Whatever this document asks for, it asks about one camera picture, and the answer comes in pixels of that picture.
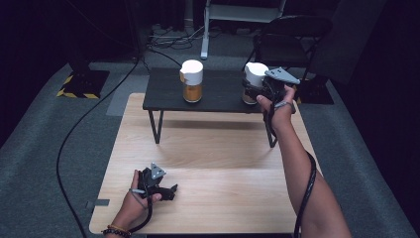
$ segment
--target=wooden tabletop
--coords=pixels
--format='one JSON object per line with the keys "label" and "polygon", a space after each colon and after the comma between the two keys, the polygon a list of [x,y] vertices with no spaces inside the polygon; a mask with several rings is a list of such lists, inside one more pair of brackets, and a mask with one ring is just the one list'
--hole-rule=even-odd
{"label": "wooden tabletop", "polygon": [[[260,114],[168,111],[156,144],[143,100],[142,93],[129,98],[98,195],[109,204],[95,207],[91,232],[111,223],[134,170],[151,162],[167,172],[160,186],[177,183],[178,191],[174,200],[155,203],[151,221],[138,233],[293,232],[280,150],[267,144]],[[292,123],[314,155],[298,108]]]}

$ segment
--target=right arm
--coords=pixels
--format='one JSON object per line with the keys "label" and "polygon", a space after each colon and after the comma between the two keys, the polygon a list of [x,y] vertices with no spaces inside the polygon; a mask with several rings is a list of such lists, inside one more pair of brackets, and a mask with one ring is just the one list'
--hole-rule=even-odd
{"label": "right arm", "polygon": [[[285,89],[286,95],[283,100],[293,103],[294,90],[288,86],[285,86]],[[259,96],[258,102],[263,110],[269,110],[271,101],[267,98]],[[271,126],[281,150],[287,191],[297,214],[309,181],[311,163],[291,124],[291,111],[288,105],[278,108],[271,120]],[[301,232],[305,238],[351,237],[334,193],[318,171],[303,213]]]}

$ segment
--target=gray carpet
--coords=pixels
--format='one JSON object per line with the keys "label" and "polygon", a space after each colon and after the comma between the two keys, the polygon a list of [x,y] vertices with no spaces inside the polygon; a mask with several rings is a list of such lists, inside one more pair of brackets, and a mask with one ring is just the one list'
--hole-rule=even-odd
{"label": "gray carpet", "polygon": [[[250,36],[222,34],[210,40],[205,68],[239,70],[251,50]],[[187,50],[158,50],[178,62],[199,60],[200,41]],[[177,67],[147,52],[149,68]],[[110,70],[105,95],[130,71],[132,63],[95,62]],[[71,68],[51,77],[0,150],[0,236],[81,237],[59,190],[55,165],[60,145],[72,126],[99,100],[55,97]],[[145,91],[147,69],[139,63],[122,85],[74,129],[59,161],[63,186],[88,237],[98,195],[128,95]],[[323,174],[342,205],[354,237],[417,237],[380,175],[345,105],[331,83],[334,105],[299,106]]]}

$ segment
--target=white cup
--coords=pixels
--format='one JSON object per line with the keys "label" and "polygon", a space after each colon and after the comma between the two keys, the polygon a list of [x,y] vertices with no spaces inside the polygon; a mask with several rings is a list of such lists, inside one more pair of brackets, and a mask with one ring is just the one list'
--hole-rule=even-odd
{"label": "white cup", "polygon": [[182,64],[179,78],[183,82],[183,98],[187,102],[197,102],[202,97],[203,63],[189,59]]}
{"label": "white cup", "polygon": [[[268,70],[268,67],[260,62],[248,62],[245,65],[245,78],[250,82],[251,85],[255,87],[263,87],[263,79],[265,78],[265,72]],[[256,104],[250,96],[245,94],[245,89],[242,94],[242,100],[250,105]]]}

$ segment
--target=person's right hand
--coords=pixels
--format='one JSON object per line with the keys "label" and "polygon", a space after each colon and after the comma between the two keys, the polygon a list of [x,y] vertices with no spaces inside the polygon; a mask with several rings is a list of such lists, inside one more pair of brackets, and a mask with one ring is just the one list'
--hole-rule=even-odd
{"label": "person's right hand", "polygon": [[[284,85],[284,90],[286,94],[283,97],[282,101],[286,101],[293,104],[293,97],[294,97],[294,89],[287,85]],[[262,107],[262,111],[269,112],[271,101],[266,97],[259,95],[257,96],[257,101],[259,102],[260,106]],[[282,107],[277,108],[275,110],[274,115],[271,119],[271,127],[272,129],[276,130],[281,125],[281,123],[290,123],[292,114],[292,108],[290,105],[284,105]]]}

